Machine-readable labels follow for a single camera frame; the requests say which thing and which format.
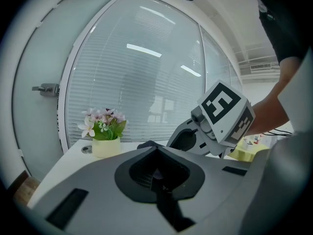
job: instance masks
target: door handle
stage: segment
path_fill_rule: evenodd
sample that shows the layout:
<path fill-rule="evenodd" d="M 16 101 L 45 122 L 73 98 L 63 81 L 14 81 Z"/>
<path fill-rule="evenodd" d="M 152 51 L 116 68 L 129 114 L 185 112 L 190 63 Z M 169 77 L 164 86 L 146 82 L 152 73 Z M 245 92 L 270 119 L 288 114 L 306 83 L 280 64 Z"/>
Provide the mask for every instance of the door handle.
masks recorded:
<path fill-rule="evenodd" d="M 40 95 L 57 97 L 59 95 L 58 84 L 42 84 L 41 86 L 34 86 L 31 88 L 32 91 L 40 91 Z"/>

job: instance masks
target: wooden floor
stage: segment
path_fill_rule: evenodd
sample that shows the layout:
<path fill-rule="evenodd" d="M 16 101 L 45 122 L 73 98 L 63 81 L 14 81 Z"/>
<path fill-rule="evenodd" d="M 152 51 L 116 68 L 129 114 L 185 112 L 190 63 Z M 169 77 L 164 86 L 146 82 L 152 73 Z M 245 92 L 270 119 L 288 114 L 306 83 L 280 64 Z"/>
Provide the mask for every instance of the wooden floor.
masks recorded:
<path fill-rule="evenodd" d="M 40 182 L 33 177 L 28 177 L 18 188 L 13 199 L 22 205 L 27 206 L 28 201 L 34 194 Z"/>

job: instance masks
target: air conditioning vent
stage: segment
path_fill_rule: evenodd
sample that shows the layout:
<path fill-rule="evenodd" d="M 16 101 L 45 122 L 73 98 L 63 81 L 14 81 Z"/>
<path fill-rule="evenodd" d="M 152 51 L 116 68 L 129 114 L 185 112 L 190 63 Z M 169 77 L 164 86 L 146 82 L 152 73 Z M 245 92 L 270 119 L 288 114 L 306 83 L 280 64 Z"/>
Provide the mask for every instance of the air conditioning vent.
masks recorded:
<path fill-rule="evenodd" d="M 251 73 L 257 73 L 257 72 L 266 72 L 272 69 L 272 64 L 257 64 L 257 65 L 250 65 Z"/>

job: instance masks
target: yellow flower pot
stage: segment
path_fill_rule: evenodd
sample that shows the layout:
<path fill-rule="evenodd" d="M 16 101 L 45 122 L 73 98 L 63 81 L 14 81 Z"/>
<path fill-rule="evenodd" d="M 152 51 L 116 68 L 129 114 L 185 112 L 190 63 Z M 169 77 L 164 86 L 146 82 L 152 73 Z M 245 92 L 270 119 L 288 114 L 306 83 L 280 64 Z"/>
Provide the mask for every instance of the yellow flower pot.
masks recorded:
<path fill-rule="evenodd" d="M 92 153 L 98 158 L 109 158 L 121 154 L 121 141 L 115 140 L 92 140 Z"/>

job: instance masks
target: person's forearm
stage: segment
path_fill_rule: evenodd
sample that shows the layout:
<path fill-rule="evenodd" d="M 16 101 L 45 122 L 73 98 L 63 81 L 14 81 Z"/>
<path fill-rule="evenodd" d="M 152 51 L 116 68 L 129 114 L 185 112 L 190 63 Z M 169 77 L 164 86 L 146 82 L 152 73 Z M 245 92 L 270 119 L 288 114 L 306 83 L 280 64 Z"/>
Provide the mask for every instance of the person's forearm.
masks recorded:
<path fill-rule="evenodd" d="M 278 95 L 292 79 L 298 70 L 301 60 L 297 57 L 285 58 L 280 62 L 280 78 L 271 92 L 252 108 L 255 112 L 255 120 L 246 135 L 254 135 L 270 131 L 288 122 L 288 116 L 281 106 Z"/>

